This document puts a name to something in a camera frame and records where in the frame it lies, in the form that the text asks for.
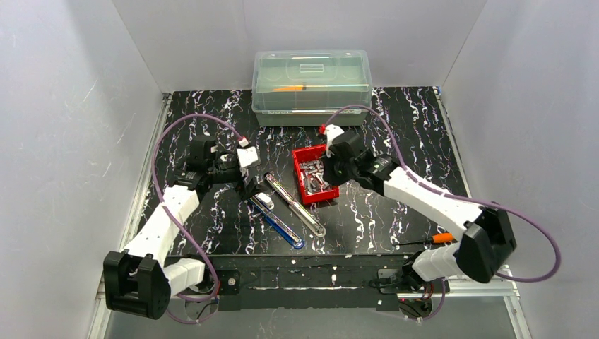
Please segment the red plastic bin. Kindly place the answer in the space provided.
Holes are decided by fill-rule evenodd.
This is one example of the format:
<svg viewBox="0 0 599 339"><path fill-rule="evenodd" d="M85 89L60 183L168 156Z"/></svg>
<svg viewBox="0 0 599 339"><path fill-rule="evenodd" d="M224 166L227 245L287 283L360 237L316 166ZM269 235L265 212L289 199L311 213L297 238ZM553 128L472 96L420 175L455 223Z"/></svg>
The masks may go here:
<svg viewBox="0 0 599 339"><path fill-rule="evenodd" d="M316 145L292 151L297 185L305 205L332 201L340 196L339 188L324 179L324 155L326 146Z"/></svg>

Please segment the black silver stapler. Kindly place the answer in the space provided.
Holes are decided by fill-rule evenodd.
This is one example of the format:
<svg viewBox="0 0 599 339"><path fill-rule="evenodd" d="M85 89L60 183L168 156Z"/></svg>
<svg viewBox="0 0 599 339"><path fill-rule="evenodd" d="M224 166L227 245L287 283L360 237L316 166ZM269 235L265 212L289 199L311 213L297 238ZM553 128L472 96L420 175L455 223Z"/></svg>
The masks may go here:
<svg viewBox="0 0 599 339"><path fill-rule="evenodd" d="M325 227L270 172L264 174L264 179L316 237L324 238L326 236Z"/></svg>

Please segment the blue stapler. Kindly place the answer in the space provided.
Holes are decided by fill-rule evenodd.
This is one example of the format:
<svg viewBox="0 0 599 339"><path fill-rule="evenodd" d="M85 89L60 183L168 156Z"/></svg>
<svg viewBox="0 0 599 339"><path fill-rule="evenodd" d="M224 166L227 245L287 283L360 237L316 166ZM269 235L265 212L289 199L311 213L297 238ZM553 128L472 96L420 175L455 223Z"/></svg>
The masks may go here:
<svg viewBox="0 0 599 339"><path fill-rule="evenodd" d="M252 197L249 202L256 207L264 217L265 221L273 227L276 232L294 249L304 247L304 240L289 226L287 226L267 205L263 204L257 197Z"/></svg>

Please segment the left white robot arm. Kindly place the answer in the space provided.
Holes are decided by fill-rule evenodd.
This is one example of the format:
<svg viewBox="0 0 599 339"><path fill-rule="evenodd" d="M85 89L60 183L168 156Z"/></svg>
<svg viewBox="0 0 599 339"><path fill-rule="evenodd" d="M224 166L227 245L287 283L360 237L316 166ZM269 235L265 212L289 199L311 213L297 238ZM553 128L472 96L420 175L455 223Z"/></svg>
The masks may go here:
<svg viewBox="0 0 599 339"><path fill-rule="evenodd" d="M179 228L215 184L234 184L242 200L261 193L264 187L249 174L259 163L257 148L245 138L236 151L229 152L219 151L214 137L195 137L187 157L168 176L162 200L142 230L123 250L106 255L107 308L159 319L173 296L201 283L206 269L202 260L181 258L165 263Z"/></svg>

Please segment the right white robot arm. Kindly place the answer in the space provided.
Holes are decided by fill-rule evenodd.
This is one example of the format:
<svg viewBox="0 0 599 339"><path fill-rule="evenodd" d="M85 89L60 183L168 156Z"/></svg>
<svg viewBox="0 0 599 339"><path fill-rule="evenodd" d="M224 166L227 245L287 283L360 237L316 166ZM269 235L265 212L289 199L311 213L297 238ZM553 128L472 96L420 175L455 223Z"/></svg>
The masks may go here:
<svg viewBox="0 0 599 339"><path fill-rule="evenodd" d="M333 186L357 182L399 201L442 226L455 242L419 251L406 260L398 281L416 288L429 281L465 275L488 283L516 249L505 212L450 198L448 191L425 181L390 155L374 156L361 137L336 125L321 127L326 149L321 156L324 179Z"/></svg>

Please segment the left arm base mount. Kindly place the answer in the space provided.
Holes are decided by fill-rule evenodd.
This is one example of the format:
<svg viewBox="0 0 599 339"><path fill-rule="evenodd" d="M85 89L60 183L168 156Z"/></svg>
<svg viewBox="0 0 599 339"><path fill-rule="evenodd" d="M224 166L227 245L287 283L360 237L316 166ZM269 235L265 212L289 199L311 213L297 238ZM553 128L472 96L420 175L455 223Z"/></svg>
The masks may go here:
<svg viewBox="0 0 599 339"><path fill-rule="evenodd" d="M240 291L241 275L238 270L217 270L218 280L220 282L218 295L237 295ZM185 292L195 293L197 295L209 295L215 289L216 284L207 271L204 274L203 280L197 284L188 287Z"/></svg>

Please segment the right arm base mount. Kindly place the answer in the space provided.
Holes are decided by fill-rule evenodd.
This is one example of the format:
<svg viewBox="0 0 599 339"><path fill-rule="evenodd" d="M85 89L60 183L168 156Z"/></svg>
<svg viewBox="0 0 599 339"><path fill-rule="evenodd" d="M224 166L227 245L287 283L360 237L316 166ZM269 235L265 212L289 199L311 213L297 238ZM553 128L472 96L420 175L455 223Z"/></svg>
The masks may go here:
<svg viewBox="0 0 599 339"><path fill-rule="evenodd" d="M441 293L443 288L445 288L445 293L449 293L451 289L447 281L437 278L427 282L414 271L413 264L421 253L419 251L409 256L399 269L379 269L377 277L370 280L368 286L384 295L421 291L421 300L431 299L435 292Z"/></svg>

